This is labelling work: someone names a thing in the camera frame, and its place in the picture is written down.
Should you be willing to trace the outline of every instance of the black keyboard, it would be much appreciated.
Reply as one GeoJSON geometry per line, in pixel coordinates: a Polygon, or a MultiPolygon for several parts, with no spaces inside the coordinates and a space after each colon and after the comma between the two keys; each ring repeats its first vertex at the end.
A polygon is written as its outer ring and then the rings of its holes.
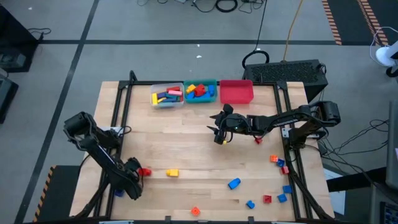
{"type": "Polygon", "coordinates": [[[380,224],[398,224],[398,207],[380,202],[380,224]]]}

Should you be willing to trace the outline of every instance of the plastic container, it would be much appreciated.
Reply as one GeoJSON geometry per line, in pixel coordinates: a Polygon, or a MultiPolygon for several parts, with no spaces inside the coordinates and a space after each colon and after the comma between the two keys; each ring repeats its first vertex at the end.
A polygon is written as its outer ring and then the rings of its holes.
{"type": "Polygon", "coordinates": [[[185,101],[187,103],[212,103],[216,101],[217,99],[217,80],[185,80],[184,81],[184,94],[185,94],[185,101]],[[195,86],[199,84],[204,84],[204,86],[208,85],[214,85],[214,95],[212,97],[206,97],[206,98],[194,98],[194,99],[187,99],[187,93],[185,90],[190,86],[191,84],[194,84],[195,86]]]}
{"type": "Polygon", "coordinates": [[[221,80],[221,103],[247,104],[254,98],[251,80],[221,80]]]}
{"type": "Polygon", "coordinates": [[[183,100],[182,102],[158,103],[156,105],[154,105],[152,102],[152,94],[153,93],[162,93],[162,92],[165,92],[167,88],[175,87],[175,86],[180,87],[180,90],[182,91],[182,96],[184,99],[184,96],[185,96],[184,91],[185,90],[184,90],[184,85],[182,83],[158,84],[158,85],[150,86],[150,95],[149,95],[150,104],[156,109],[174,108],[174,107],[180,107],[180,106],[184,105],[185,100],[183,100]]]}

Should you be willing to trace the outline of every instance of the clear plastic bin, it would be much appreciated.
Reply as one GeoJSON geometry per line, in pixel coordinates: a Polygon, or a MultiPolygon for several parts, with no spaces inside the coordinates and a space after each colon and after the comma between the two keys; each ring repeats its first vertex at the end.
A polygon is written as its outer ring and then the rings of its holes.
{"type": "Polygon", "coordinates": [[[150,104],[156,108],[156,109],[162,109],[162,108],[174,108],[174,107],[181,107],[184,105],[184,85],[182,83],[168,83],[168,84],[158,84],[158,85],[152,85],[150,86],[150,104]],[[165,92],[167,88],[171,87],[180,87],[180,90],[182,91],[182,102],[170,102],[170,103],[158,103],[156,105],[153,104],[152,102],[152,94],[153,93],[162,93],[165,92]]]}

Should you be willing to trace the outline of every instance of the red lego brick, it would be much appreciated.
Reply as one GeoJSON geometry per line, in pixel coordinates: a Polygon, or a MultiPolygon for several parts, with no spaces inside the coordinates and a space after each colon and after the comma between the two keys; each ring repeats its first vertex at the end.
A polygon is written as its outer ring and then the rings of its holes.
{"type": "Polygon", "coordinates": [[[203,96],[206,93],[205,86],[203,84],[199,84],[195,90],[195,96],[203,96]]]}
{"type": "Polygon", "coordinates": [[[167,89],[166,89],[166,92],[169,92],[170,90],[173,90],[173,91],[181,91],[179,86],[167,88],[167,89]]]}
{"type": "Polygon", "coordinates": [[[142,168],[142,169],[138,169],[138,174],[143,175],[144,177],[147,177],[152,174],[152,171],[150,169],[142,168]]]}
{"type": "Polygon", "coordinates": [[[255,141],[257,144],[261,144],[261,143],[262,143],[262,139],[254,139],[254,141],[255,141]]]}
{"type": "Polygon", "coordinates": [[[198,215],[200,214],[200,210],[199,210],[199,208],[194,207],[194,208],[191,210],[191,213],[192,213],[192,215],[194,215],[194,216],[198,216],[198,215]]]}
{"type": "Polygon", "coordinates": [[[272,202],[272,197],[270,195],[264,195],[262,197],[264,203],[271,203],[272,202]]]}
{"type": "Polygon", "coordinates": [[[289,168],[287,168],[286,166],[282,167],[281,169],[282,169],[282,173],[283,174],[288,174],[289,173],[289,168]]]}

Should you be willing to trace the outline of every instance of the yellow cable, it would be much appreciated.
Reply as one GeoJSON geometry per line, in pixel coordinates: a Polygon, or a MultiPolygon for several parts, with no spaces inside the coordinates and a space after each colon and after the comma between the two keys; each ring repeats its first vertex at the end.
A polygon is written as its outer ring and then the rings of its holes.
{"type": "Polygon", "coordinates": [[[289,29],[289,34],[287,34],[287,40],[286,40],[285,53],[284,53],[284,59],[283,60],[285,60],[286,52],[287,52],[287,46],[289,45],[289,40],[290,40],[290,34],[292,33],[294,22],[296,21],[297,15],[299,14],[299,11],[300,11],[301,5],[303,4],[303,1],[304,0],[300,0],[300,4],[298,5],[298,8],[296,10],[296,15],[294,15],[294,19],[293,19],[292,25],[290,26],[290,29],[289,29]]]}

